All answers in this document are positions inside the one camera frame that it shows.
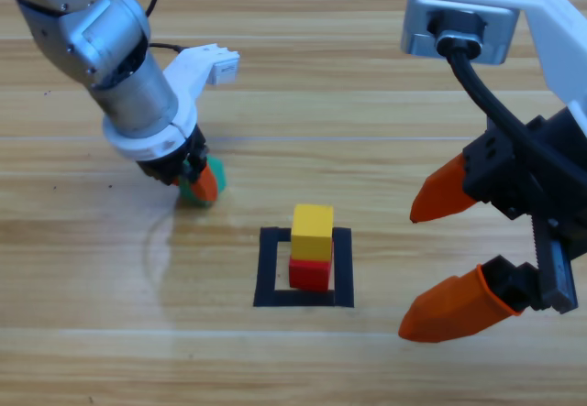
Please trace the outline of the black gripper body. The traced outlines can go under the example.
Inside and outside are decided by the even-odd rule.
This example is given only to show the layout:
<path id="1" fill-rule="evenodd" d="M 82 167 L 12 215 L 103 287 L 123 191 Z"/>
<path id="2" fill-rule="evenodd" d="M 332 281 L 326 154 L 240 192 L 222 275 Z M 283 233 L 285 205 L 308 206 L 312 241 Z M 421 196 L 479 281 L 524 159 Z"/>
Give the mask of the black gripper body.
<path id="1" fill-rule="evenodd" d="M 199 125 L 172 153 L 155 160 L 138 161 L 139 168 L 151 178 L 172 185 L 175 178 L 194 183 L 207 163 L 208 147 Z"/>
<path id="2" fill-rule="evenodd" d="M 462 151 L 462 189 L 511 220 L 531 218 L 537 262 L 516 266 L 502 256 L 482 264 L 489 289 L 521 312 L 577 308 L 571 262 L 586 252 L 586 190 L 548 164 L 523 156 L 491 126 Z"/>

